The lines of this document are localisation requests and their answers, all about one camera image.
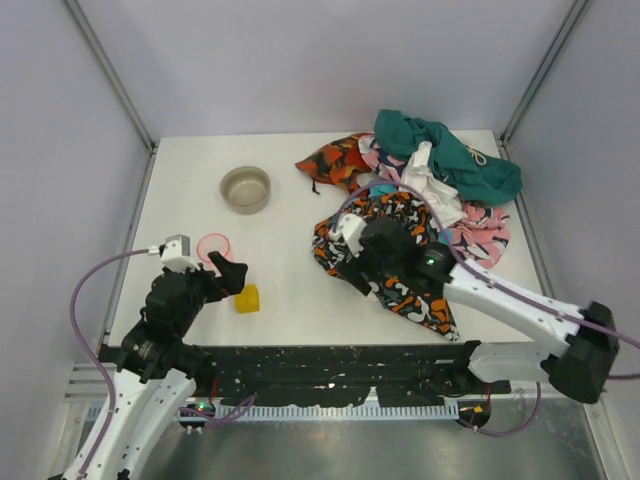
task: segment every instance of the gray bowl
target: gray bowl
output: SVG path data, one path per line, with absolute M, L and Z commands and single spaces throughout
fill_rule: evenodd
M 256 213 L 269 203 L 271 180 L 258 167 L 234 168 L 220 182 L 220 193 L 234 212 Z

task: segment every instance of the pink patterned cloth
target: pink patterned cloth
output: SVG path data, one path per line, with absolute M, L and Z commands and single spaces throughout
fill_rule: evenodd
M 358 139 L 360 156 L 371 170 L 382 178 L 394 182 L 402 181 L 402 172 L 407 167 L 407 162 L 393 158 L 380 148 L 376 137 L 363 135 Z
M 509 215 L 501 208 L 475 207 L 468 202 L 462 204 L 462 211 L 467 218 L 448 229 L 454 247 L 484 268 L 493 267 L 511 239 L 511 232 L 506 228 Z

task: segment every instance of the yellow block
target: yellow block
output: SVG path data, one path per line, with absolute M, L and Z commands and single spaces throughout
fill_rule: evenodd
M 255 285 L 245 285 L 242 292 L 234 297 L 238 313 L 252 313 L 260 311 L 260 295 Z

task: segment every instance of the teal cloth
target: teal cloth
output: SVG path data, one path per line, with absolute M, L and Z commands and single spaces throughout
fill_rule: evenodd
M 450 245 L 453 243 L 453 233 L 451 232 L 450 228 L 445 228 L 443 231 L 440 232 L 440 235 L 438 236 L 438 241 L 440 243 L 444 243 L 445 245 Z
M 376 185 L 375 187 L 371 187 L 369 189 L 369 196 L 379 197 L 380 195 L 386 195 L 387 193 L 393 193 L 397 191 L 398 189 L 393 185 Z
M 513 200 L 522 189 L 520 167 L 476 152 L 481 162 L 486 158 L 485 165 L 478 165 L 469 149 L 440 122 L 410 118 L 398 110 L 380 110 L 374 131 L 380 147 L 400 160 L 409 160 L 421 142 L 431 142 L 429 168 L 465 201 L 500 205 Z

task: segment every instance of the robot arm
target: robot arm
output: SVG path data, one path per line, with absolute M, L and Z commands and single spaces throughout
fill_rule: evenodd
M 369 224 L 355 214 L 340 217 L 331 232 L 351 252 L 338 273 L 363 294 L 363 277 L 398 276 L 419 291 L 430 291 L 496 318 L 531 338 L 533 345 L 486 345 L 475 348 L 468 369 L 484 382 L 549 381 L 558 391 L 583 403 L 595 403 L 618 353 L 617 339 L 569 322 L 570 315 L 613 329 L 611 311 L 596 302 L 586 308 L 530 292 L 491 274 L 473 260 L 457 263 L 442 244 L 416 245 L 399 223 L 380 217 Z M 502 288 L 515 292 L 509 295 Z M 552 307 L 552 315 L 533 303 Z
M 189 257 L 189 239 L 176 235 L 158 253 L 163 273 L 151 286 L 142 318 L 126 335 L 113 376 L 116 404 L 105 404 L 75 461 L 51 480 L 135 480 L 178 408 L 197 387 L 209 388 L 215 378 L 210 356 L 185 345 L 186 335 L 206 303 L 218 302 L 244 288 L 245 264 L 209 257 L 221 276 L 205 271 Z M 111 422 L 88 468 L 82 466 L 111 413 Z

